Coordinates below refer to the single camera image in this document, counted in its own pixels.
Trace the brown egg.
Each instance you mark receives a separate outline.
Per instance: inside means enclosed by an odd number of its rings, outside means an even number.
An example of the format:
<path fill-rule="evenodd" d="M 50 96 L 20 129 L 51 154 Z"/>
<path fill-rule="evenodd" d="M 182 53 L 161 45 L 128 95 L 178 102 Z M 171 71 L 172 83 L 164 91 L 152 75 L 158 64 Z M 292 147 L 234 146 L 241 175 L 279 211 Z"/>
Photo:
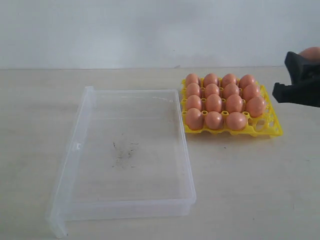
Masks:
<path fill-rule="evenodd" d="M 229 83 L 223 88 L 222 97 L 227 99 L 231 95 L 240 95 L 239 87 L 235 83 Z"/>
<path fill-rule="evenodd" d="M 243 111 L 243 99 L 237 95 L 230 95 L 225 102 L 225 110 L 230 114 L 234 112 L 241 113 Z"/>
<path fill-rule="evenodd" d="M 246 103 L 245 110 L 249 113 L 252 118 L 261 116 L 266 108 L 265 99 L 261 96 L 256 96 L 250 99 Z"/>
<path fill-rule="evenodd" d="M 217 94 L 211 94 L 206 98 L 205 108 L 207 112 L 218 112 L 222 111 L 222 99 Z"/>
<path fill-rule="evenodd" d="M 198 109 L 199 111 L 202 110 L 202 100 L 197 95 L 191 95 L 186 100 L 185 109 L 188 111 L 192 108 Z"/>
<path fill-rule="evenodd" d="M 190 83 L 186 87 L 185 95 L 186 95 L 186 98 L 189 98 L 190 96 L 193 96 L 193 95 L 198 96 L 200 98 L 202 96 L 201 87 L 195 82 Z"/>
<path fill-rule="evenodd" d="M 226 125 L 232 131 L 243 130 L 248 123 L 246 116 L 241 112 L 232 112 L 226 118 Z"/>
<path fill-rule="evenodd" d="M 223 128 L 224 119 L 219 112 L 208 112 L 204 118 L 207 128 L 211 130 L 219 130 Z"/>
<path fill-rule="evenodd" d="M 317 62 L 320 60 L 320 47 L 313 46 L 306 48 L 303 51 L 301 51 L 299 55 L 309 61 Z"/>
<path fill-rule="evenodd" d="M 220 95 L 220 88 L 214 83 L 210 83 L 205 87 L 204 97 L 208 98 L 210 95 Z"/>
<path fill-rule="evenodd" d="M 193 131 L 200 130 L 204 125 L 202 112 L 197 108 L 190 108 L 185 115 L 186 125 Z"/>
<path fill-rule="evenodd" d="M 260 86 L 258 84 L 249 84 L 242 90 L 242 98 L 246 102 L 260 95 Z"/>

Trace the brown egg packed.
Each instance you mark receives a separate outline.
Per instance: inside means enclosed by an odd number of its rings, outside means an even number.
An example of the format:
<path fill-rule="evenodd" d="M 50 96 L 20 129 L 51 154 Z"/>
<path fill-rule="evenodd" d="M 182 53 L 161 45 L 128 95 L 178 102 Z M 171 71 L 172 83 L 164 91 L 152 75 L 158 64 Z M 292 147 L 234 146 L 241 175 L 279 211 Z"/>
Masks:
<path fill-rule="evenodd" d="M 198 75 L 195 73 L 190 73 L 185 78 L 185 86 L 187 87 L 188 85 L 193 84 L 193 83 L 195 83 L 199 86 L 201 85 L 201 81 L 200 81 L 200 78 L 198 77 Z"/>
<path fill-rule="evenodd" d="M 238 87 L 244 90 L 248 85 L 254 84 L 255 82 L 256 79 L 252 74 L 246 74 L 240 78 Z"/>
<path fill-rule="evenodd" d="M 219 86 L 219 77 L 215 73 L 208 73 L 203 78 L 203 87 L 206 88 L 207 85 L 215 84 Z"/>
<path fill-rule="evenodd" d="M 224 88 L 228 84 L 237 84 L 237 76 L 235 74 L 228 73 L 222 78 L 220 86 Z"/>

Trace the yellow plastic egg tray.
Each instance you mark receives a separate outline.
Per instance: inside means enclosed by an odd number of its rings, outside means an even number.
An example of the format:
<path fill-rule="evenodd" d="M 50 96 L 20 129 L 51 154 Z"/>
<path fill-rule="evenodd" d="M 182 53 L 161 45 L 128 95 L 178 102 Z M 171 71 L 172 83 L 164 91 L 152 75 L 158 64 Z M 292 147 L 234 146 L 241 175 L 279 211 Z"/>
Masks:
<path fill-rule="evenodd" d="M 223 127 L 217 130 L 208 128 L 205 124 L 203 125 L 202 129 L 199 130 L 192 130 L 187 125 L 186 114 L 187 114 L 187 87 L 186 87 L 186 80 L 183 79 L 181 81 L 181 115 L 184 125 L 184 131 L 188 134 L 200 134 L 202 132 L 209 132 L 212 134 L 220 134 L 223 132 L 228 132 L 231 135 L 250 135 L 252 137 L 257 136 L 269 136 L 269 137 L 277 137 L 283 135 L 282 127 L 279 123 L 277 114 L 273 108 L 272 102 L 270 100 L 269 94 L 264 85 L 261 85 L 259 82 L 255 83 L 259 86 L 260 96 L 264 99 L 265 109 L 264 112 L 258 117 L 252 117 L 249 112 L 243 111 L 242 113 L 247 118 L 247 124 L 244 129 L 242 130 L 231 130 L 228 128 L 227 124 L 224 123 Z"/>

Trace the clear plastic bin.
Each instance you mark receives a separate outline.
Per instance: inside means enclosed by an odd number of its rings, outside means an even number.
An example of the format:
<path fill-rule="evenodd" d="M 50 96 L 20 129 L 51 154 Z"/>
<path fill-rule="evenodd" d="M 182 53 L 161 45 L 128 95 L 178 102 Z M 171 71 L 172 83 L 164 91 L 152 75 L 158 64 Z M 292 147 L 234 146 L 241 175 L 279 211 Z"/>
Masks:
<path fill-rule="evenodd" d="M 84 88 L 46 220 L 186 216 L 197 195 L 175 89 Z"/>

